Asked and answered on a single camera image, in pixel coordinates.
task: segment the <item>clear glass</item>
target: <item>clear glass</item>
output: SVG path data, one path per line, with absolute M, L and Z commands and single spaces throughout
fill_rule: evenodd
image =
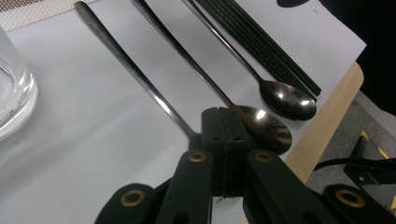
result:
M 0 140 L 22 126 L 36 100 L 35 78 L 0 27 Z

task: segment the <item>white table surface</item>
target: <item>white table surface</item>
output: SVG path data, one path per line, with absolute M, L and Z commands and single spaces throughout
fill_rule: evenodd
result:
M 282 120 L 294 146 L 310 121 L 272 112 L 255 79 L 181 1 L 148 3 L 231 100 Z M 317 1 L 295 8 L 280 8 L 275 0 L 238 3 L 319 84 L 320 110 L 364 43 Z M 90 6 L 196 132 L 202 111 L 225 107 L 131 1 Z M 0 142 L 0 223 L 93 223 L 122 186 L 156 187 L 172 176 L 188 138 L 75 10 L 8 34 L 34 71 L 39 99 L 23 128 Z M 272 79 L 241 52 L 262 77 Z M 241 201 L 215 201 L 212 223 L 239 223 Z

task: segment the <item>black chopsticks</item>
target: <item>black chopsticks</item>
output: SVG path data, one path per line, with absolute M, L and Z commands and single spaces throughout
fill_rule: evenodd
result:
M 277 81 L 315 101 L 321 88 L 234 0 L 196 0 Z

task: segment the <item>brass insert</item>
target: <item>brass insert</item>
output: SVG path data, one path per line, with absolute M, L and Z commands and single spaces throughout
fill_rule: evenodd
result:
M 256 160 L 268 162 L 272 160 L 272 156 L 266 152 L 258 152 L 256 153 Z
M 342 203 L 351 207 L 361 208 L 366 205 L 366 202 L 359 194 L 350 191 L 349 189 L 339 189 L 335 192 L 335 196 Z
M 190 161 L 199 162 L 199 161 L 204 161 L 205 159 L 206 159 L 206 156 L 202 152 L 194 152 L 194 153 L 190 154 L 190 156 L 189 156 Z
M 141 189 L 133 189 L 124 193 L 121 197 L 121 204 L 125 207 L 134 207 L 145 201 L 146 193 Z

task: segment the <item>metal spoon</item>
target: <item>metal spoon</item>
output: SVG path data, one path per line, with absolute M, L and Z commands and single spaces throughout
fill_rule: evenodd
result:
M 262 79 L 254 68 L 242 55 L 231 45 L 231 43 L 213 25 L 207 16 L 194 3 L 193 0 L 183 0 L 186 6 L 198 19 L 214 34 L 218 40 L 231 52 L 231 54 L 246 67 L 260 85 L 260 92 L 264 102 L 279 115 L 288 119 L 307 120 L 312 119 L 317 113 L 315 101 L 305 92 L 300 91 L 282 82 Z
M 185 59 L 185 61 L 197 72 L 200 77 L 220 96 L 224 103 L 245 123 L 247 131 L 253 136 L 260 148 L 273 150 L 281 154 L 291 146 L 290 130 L 277 118 L 263 110 L 249 106 L 235 105 L 220 87 L 210 78 L 201 66 L 190 54 L 178 43 L 172 34 L 154 14 L 144 0 L 134 0 L 137 8 L 157 31 L 169 42 L 169 44 Z
M 163 110 L 177 123 L 184 133 L 191 139 L 197 133 L 186 123 L 186 121 L 176 112 L 176 110 L 166 101 L 161 93 L 154 87 L 149 79 L 132 61 L 128 54 L 122 49 L 120 44 L 114 39 L 106 27 L 99 21 L 93 11 L 84 2 L 75 3 L 76 11 L 88 25 L 91 31 L 102 43 L 113 53 L 128 72 L 139 82 L 139 84 L 154 98 Z

